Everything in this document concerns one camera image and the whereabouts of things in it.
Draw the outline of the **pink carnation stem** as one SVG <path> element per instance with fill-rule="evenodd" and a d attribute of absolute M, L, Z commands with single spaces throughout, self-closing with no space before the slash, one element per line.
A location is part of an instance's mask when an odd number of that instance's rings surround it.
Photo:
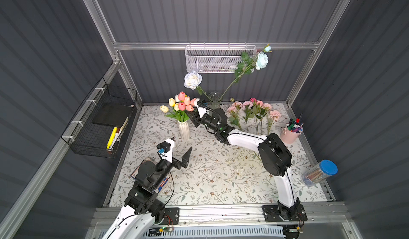
<path fill-rule="evenodd" d="M 244 103 L 243 103 L 243 111 L 244 111 L 244 120 L 245 120 L 245 123 L 246 123 L 246 130 L 249 130 L 248 129 L 248 122 L 249 122 L 249 120 L 250 119 L 252 119 L 253 117 L 254 117 L 254 113 L 253 113 L 253 110 L 252 110 L 252 107 L 253 107 L 253 102 L 252 101 L 245 101 Z"/>

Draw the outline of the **hot pink rose stem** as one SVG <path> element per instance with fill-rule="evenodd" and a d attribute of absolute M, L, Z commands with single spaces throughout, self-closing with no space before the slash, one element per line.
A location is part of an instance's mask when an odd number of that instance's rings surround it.
<path fill-rule="evenodd" d="M 252 103 L 252 114 L 253 114 L 253 118 L 255 119 L 255 125 L 256 125 L 256 133 L 259 133 L 259 129 L 258 129 L 258 119 L 257 119 L 257 115 L 258 115 L 258 100 L 256 98 L 251 98 L 250 102 Z"/>

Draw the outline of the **large pink rose stem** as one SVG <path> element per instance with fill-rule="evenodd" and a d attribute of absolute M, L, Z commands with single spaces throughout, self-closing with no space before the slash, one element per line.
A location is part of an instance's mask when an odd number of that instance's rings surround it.
<path fill-rule="evenodd" d="M 272 110 L 272 106 L 269 103 L 264 103 L 263 101 L 258 100 L 258 115 L 257 119 L 259 120 L 260 127 L 259 127 L 259 134 L 263 135 L 264 130 L 264 118 L 268 115 L 268 113 Z"/>

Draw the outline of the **pale pink rose stem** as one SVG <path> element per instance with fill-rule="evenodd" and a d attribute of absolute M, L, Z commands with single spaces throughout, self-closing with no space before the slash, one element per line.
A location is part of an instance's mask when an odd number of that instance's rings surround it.
<path fill-rule="evenodd" d="M 281 117 L 281 113 L 278 110 L 272 110 L 267 115 L 267 134 L 271 133 L 271 128 L 273 124 L 278 122 Z"/>

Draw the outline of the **pink peony stem with bud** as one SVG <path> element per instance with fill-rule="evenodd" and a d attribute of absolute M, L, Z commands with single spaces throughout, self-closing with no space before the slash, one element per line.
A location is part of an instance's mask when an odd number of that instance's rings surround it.
<path fill-rule="evenodd" d="M 227 112 L 229 114 L 229 121 L 231 125 L 234 125 L 242 130 L 240 124 L 240 110 L 242 109 L 243 104 L 239 101 L 236 101 L 233 97 L 230 98 L 230 101 L 232 102 L 232 104 L 227 109 Z"/>

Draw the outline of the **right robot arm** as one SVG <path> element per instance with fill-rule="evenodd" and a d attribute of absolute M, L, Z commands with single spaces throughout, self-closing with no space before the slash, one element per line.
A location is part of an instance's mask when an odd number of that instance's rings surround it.
<path fill-rule="evenodd" d="M 255 135 L 238 130 L 228 124 L 228 118 L 222 109 L 212 109 L 199 100 L 186 114 L 195 127 L 204 125 L 207 131 L 225 145 L 250 149 L 259 154 L 265 170 L 275 180 L 279 200 L 273 213 L 282 220 L 304 222 L 307 220 L 304 207 L 296 197 L 292 186 L 292 154 L 275 133 Z"/>

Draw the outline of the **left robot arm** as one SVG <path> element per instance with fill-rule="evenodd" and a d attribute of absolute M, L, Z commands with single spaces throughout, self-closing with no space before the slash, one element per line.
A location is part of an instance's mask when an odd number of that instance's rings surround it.
<path fill-rule="evenodd" d="M 140 239 L 154 224 L 160 224 L 166 204 L 158 200 L 158 194 L 171 176 L 171 170 L 187 168 L 193 148 L 190 147 L 181 160 L 173 157 L 175 139 L 169 138 L 157 145 L 159 162 L 147 158 L 132 173 L 134 184 L 119 214 L 104 239 Z"/>

